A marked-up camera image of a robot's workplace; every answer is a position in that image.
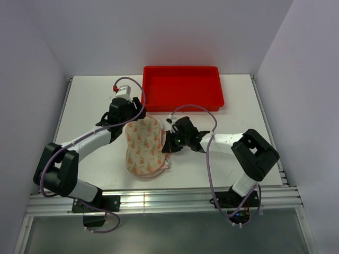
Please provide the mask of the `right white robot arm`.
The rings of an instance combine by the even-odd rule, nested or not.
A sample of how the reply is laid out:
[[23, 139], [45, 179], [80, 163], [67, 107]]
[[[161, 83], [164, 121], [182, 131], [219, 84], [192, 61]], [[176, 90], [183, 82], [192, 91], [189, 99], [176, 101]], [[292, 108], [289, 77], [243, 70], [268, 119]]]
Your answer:
[[278, 152], [254, 129], [239, 134], [215, 134], [199, 131], [185, 116], [178, 120], [167, 118], [171, 125], [166, 131], [162, 153], [176, 153], [184, 147], [208, 155], [210, 152], [235, 156], [243, 174], [225, 192], [214, 192], [210, 203], [215, 208], [238, 208], [257, 206], [258, 192], [255, 191], [280, 159]]

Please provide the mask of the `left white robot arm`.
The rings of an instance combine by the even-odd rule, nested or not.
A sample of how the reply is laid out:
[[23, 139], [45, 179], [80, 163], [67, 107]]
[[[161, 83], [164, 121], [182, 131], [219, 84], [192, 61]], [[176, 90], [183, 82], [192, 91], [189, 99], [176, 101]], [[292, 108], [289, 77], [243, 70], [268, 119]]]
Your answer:
[[78, 178], [79, 163], [92, 152], [115, 141], [129, 122], [146, 116], [139, 98], [114, 98], [109, 110], [84, 135], [63, 144], [49, 143], [40, 157], [33, 181], [44, 197], [71, 197], [84, 201], [90, 211], [103, 206], [103, 191]]

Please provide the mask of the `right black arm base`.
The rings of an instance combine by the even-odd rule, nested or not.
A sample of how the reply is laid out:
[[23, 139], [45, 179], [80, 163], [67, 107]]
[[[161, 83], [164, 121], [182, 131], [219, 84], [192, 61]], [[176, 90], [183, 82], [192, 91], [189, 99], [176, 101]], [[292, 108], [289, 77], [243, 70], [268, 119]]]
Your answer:
[[241, 228], [249, 224], [260, 213], [262, 205], [262, 193], [260, 190], [253, 190], [241, 197], [230, 189], [225, 192], [215, 192], [215, 196], [216, 199], [211, 198], [209, 203], [215, 209], [220, 208], [221, 214], [226, 215], [232, 226]]

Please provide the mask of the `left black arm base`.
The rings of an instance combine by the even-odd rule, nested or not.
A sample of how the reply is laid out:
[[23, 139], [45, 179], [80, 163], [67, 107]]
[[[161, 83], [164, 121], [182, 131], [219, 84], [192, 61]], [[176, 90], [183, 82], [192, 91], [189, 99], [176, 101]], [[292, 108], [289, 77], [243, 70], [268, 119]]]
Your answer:
[[[109, 195], [96, 198], [92, 202], [74, 199], [71, 212], [83, 215], [83, 226], [86, 231], [96, 234], [110, 233], [118, 229], [121, 223], [117, 212], [120, 209], [119, 195]], [[116, 218], [116, 224], [111, 229], [99, 230], [104, 226], [108, 216]]]

